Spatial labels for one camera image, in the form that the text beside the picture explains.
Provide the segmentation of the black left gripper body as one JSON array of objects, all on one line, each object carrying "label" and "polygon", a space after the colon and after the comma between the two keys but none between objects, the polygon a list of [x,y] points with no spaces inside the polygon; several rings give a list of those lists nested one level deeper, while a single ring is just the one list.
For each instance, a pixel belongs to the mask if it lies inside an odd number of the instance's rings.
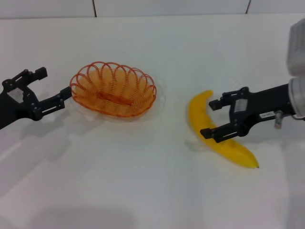
[{"label": "black left gripper body", "polygon": [[42,111],[35,93],[28,87],[4,88],[0,93],[0,128],[15,121],[28,118],[33,121],[42,119]]}]

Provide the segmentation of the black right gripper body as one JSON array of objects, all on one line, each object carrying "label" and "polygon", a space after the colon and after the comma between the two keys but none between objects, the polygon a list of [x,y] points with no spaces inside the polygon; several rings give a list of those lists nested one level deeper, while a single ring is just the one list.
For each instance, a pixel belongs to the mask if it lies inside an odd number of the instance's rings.
[{"label": "black right gripper body", "polygon": [[288,84],[256,93],[243,87],[230,92],[230,99],[231,138],[246,136],[254,125],[275,119],[276,112],[282,112],[284,117],[296,114],[289,98]]}]

